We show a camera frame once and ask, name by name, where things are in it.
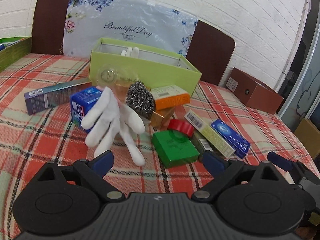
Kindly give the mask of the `light green shoe box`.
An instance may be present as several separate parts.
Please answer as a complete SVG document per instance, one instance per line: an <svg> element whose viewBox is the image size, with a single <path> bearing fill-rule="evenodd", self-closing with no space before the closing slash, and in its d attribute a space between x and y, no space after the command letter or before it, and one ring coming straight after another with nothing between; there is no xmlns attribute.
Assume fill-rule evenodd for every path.
<svg viewBox="0 0 320 240"><path fill-rule="evenodd" d="M121 56L122 50L139 48L139 57ZM91 51L89 78L97 84L96 74L105 64L130 67L146 87L177 85L193 94L202 73L181 54L143 44L100 38Z"/></svg>

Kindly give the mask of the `orange white medicine box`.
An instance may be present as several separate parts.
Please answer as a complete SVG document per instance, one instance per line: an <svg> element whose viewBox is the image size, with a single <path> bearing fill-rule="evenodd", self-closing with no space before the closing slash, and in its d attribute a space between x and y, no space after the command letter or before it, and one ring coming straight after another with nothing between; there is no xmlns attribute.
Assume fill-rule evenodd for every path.
<svg viewBox="0 0 320 240"><path fill-rule="evenodd" d="M177 85L154 88L151 90L151 95L155 101L156 110L181 106L190 102L189 93Z"/></svg>

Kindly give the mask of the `blue medicine tablet box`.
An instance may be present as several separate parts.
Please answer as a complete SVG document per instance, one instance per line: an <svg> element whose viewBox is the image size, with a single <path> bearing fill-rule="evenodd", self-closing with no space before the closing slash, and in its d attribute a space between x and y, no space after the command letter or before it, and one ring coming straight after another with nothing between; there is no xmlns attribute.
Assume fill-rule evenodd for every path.
<svg viewBox="0 0 320 240"><path fill-rule="evenodd" d="M215 120L210 126L235 149L237 157L244 159L251 145L249 141L220 119Z"/></svg>

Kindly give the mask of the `dark olive box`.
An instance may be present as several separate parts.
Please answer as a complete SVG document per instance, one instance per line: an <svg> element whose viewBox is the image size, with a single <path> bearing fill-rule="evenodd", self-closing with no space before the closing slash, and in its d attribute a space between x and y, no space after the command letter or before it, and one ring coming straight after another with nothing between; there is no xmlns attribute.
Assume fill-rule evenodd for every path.
<svg viewBox="0 0 320 240"><path fill-rule="evenodd" d="M199 152L198 161L202 162L203 159L203 153L205 151L211 151L213 152L213 149L210 145L210 143L207 141L207 139L199 132L194 131L193 136L191 137L191 142Z"/></svg>

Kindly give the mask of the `white glove pink cuff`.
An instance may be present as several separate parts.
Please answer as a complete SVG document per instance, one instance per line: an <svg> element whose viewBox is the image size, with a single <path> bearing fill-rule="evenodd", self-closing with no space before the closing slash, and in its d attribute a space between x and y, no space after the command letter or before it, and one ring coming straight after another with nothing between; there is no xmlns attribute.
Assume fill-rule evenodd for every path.
<svg viewBox="0 0 320 240"><path fill-rule="evenodd" d="M120 102L113 91L100 88L100 98L81 120L81 127L89 129L85 144L95 148L94 157L111 149L114 139L119 134L127 146L133 162L137 166L145 165L145 159L135 145L131 133L141 135L145 125L140 116L128 105Z"/></svg>

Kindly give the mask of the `clear plastic bag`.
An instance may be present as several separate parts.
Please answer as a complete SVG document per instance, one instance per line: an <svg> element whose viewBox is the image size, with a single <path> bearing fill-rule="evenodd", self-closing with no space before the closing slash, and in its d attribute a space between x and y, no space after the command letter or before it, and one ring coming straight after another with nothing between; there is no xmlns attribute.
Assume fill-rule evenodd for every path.
<svg viewBox="0 0 320 240"><path fill-rule="evenodd" d="M138 80L138 74L130 67L111 64L105 64L99 68L96 74L97 85L102 88L110 88L122 103L126 100L129 87Z"/></svg>

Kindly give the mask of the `red tape roll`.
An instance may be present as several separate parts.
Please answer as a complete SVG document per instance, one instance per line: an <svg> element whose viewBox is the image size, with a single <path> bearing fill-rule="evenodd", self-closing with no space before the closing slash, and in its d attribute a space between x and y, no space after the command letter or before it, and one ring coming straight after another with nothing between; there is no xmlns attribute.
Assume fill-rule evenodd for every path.
<svg viewBox="0 0 320 240"><path fill-rule="evenodd" d="M194 133L193 125L184 120L171 119L167 129L183 133L189 138L191 138Z"/></svg>

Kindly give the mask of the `iridescent long toothpaste box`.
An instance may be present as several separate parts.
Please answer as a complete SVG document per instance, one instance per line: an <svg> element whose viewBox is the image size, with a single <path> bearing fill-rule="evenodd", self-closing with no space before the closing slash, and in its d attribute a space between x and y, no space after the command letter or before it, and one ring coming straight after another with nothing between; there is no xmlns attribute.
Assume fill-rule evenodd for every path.
<svg viewBox="0 0 320 240"><path fill-rule="evenodd" d="M27 113L33 115L69 103L73 94L91 87L91 84L89 78L82 78L26 92L24 99Z"/></svg>

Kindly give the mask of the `dark brown headboard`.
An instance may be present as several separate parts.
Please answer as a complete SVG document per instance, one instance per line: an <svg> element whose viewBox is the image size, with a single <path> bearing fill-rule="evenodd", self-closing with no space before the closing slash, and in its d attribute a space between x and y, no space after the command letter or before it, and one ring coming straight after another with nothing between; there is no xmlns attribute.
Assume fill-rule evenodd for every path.
<svg viewBox="0 0 320 240"><path fill-rule="evenodd" d="M37 0L33 16L32 53L61 55L69 0ZM187 59L200 68L201 80L218 85L235 48L222 31L198 21Z"/></svg>

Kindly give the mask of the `green square box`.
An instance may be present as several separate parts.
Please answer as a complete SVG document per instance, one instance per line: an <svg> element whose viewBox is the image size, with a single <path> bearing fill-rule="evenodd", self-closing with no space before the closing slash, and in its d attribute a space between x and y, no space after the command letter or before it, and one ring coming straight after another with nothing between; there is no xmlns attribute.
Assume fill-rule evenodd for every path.
<svg viewBox="0 0 320 240"><path fill-rule="evenodd" d="M193 163L200 155L191 140L175 130L153 133L151 141L165 168Z"/></svg>

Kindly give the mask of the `steel wool scrubber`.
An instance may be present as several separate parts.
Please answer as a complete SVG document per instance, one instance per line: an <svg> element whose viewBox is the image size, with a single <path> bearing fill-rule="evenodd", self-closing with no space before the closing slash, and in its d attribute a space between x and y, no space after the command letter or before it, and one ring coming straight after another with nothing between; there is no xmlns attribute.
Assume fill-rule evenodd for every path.
<svg viewBox="0 0 320 240"><path fill-rule="evenodd" d="M140 81L130 85L125 102L138 115L146 119L150 119L155 110L155 101L151 92Z"/></svg>

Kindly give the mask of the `gold copper box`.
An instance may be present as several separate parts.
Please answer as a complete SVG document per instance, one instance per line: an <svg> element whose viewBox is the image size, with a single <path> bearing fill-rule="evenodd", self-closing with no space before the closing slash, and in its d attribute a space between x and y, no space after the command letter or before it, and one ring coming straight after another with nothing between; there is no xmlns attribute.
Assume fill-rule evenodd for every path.
<svg viewBox="0 0 320 240"><path fill-rule="evenodd" d="M166 108L154 111L150 118L150 125L156 129L160 129L173 115L175 108Z"/></svg>

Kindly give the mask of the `brown cardboard box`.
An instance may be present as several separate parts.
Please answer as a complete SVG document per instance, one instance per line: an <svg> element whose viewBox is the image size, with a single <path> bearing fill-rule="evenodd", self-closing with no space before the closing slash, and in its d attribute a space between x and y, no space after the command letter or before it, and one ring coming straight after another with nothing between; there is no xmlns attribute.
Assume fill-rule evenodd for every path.
<svg viewBox="0 0 320 240"><path fill-rule="evenodd" d="M233 68L226 87L247 107L275 114L283 97L249 74Z"/></svg>

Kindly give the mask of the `floral plastic bedding bag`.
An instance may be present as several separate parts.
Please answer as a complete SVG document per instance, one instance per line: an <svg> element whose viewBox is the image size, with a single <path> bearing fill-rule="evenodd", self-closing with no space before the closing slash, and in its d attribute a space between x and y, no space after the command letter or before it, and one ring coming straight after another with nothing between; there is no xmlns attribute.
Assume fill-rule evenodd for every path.
<svg viewBox="0 0 320 240"><path fill-rule="evenodd" d="M89 57L100 38L144 44L185 56L196 16L148 0L69 0L63 54Z"/></svg>

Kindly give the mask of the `pale yellow long box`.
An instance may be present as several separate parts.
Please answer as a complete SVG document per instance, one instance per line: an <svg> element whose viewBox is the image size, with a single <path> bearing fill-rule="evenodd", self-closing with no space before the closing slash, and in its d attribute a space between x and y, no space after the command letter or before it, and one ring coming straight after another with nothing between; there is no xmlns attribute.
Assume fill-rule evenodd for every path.
<svg viewBox="0 0 320 240"><path fill-rule="evenodd" d="M219 133L212 129L196 113L189 110L184 118L191 123L225 158L230 158L236 150Z"/></svg>

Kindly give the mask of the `blue mint tin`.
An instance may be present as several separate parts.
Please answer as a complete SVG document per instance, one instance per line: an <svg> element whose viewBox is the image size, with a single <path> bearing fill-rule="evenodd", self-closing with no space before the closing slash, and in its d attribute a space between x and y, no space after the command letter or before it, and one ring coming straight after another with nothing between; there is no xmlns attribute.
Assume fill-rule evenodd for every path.
<svg viewBox="0 0 320 240"><path fill-rule="evenodd" d="M71 120L86 133L89 133L91 129L83 129L81 120L99 100L101 94L101 90L92 86L71 96Z"/></svg>

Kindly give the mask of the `plaid bed sheet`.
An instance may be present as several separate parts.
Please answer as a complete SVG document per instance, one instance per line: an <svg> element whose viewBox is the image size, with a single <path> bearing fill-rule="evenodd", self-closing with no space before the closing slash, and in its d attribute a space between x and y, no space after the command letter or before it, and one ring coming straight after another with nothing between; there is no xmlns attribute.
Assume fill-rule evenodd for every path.
<svg viewBox="0 0 320 240"><path fill-rule="evenodd" d="M12 215L13 203L45 162L70 165L91 159L94 153L85 145L86 133L72 123L69 104L29 115L25 93L84 78L88 69L86 59L28 54L1 72L1 239L13 239L20 233ZM227 89L199 82L190 103L177 107L174 118L183 119L188 111L207 123L220 119L240 133L251 144L245 158L251 165L273 151L318 174L310 154L277 115L245 107ZM154 132L147 126L142 135L134 137L145 158L143 167L132 162L123 140L116 137L114 166L105 177L109 183L123 193L193 193L211 180L199 162L166 169L151 143Z"/></svg>

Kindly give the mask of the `cardboard box on floor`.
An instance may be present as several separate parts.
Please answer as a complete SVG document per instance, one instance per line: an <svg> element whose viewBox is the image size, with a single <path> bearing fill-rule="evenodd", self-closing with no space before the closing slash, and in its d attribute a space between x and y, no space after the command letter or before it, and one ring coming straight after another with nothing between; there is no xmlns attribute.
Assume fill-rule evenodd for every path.
<svg viewBox="0 0 320 240"><path fill-rule="evenodd" d="M304 145L312 159L316 159L320 152L319 129L309 119L303 119L294 134Z"/></svg>

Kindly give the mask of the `green box lid tray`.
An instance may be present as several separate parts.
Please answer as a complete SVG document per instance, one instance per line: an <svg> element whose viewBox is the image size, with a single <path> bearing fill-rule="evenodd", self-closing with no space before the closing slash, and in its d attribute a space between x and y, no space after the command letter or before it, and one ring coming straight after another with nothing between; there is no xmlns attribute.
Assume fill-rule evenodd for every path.
<svg viewBox="0 0 320 240"><path fill-rule="evenodd" d="M1 72L25 55L31 53L31 44L32 37L1 38Z"/></svg>

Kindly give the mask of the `white glove in box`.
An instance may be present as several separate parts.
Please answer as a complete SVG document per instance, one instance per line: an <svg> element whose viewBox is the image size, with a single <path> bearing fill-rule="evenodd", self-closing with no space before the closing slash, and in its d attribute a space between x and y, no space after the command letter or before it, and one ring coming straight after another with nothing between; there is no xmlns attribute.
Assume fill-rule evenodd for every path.
<svg viewBox="0 0 320 240"><path fill-rule="evenodd" d="M129 47L127 48L127 50L122 50L121 51L121 56L125 56L125 57L132 57L132 58L138 58L139 57L139 48L137 47Z"/></svg>

